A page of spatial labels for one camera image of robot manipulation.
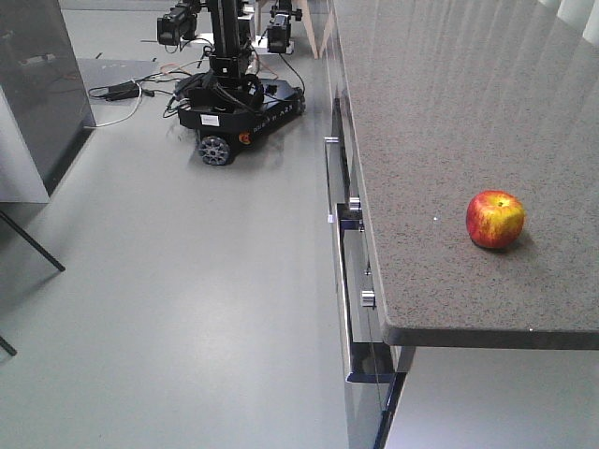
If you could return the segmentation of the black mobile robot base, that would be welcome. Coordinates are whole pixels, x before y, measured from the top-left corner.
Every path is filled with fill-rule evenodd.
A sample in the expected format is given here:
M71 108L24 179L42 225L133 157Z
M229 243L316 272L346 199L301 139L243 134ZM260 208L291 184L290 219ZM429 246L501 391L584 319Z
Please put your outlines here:
M202 57L209 68L180 80L172 99L181 126L196 135L196 150L211 166L226 166L238 149L305 110L305 86L258 76L259 56L267 50L267 28L254 29L246 1L191 1L197 16L209 11L212 37Z

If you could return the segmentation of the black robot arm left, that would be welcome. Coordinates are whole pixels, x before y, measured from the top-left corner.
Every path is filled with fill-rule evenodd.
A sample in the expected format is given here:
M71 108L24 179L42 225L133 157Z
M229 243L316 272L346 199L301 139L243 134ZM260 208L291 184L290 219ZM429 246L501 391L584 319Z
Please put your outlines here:
M168 13L156 21L157 42L175 47L182 41L196 38L197 6L191 1L183 1L172 7Z

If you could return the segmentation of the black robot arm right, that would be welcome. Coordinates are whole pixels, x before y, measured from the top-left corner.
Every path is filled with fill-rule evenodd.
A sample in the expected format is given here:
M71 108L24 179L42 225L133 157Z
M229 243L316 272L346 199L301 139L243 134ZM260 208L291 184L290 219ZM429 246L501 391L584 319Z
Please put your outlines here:
M276 1L270 8L267 26L267 50L270 53L286 53L290 46L291 22L302 20L302 10L294 9L291 0Z

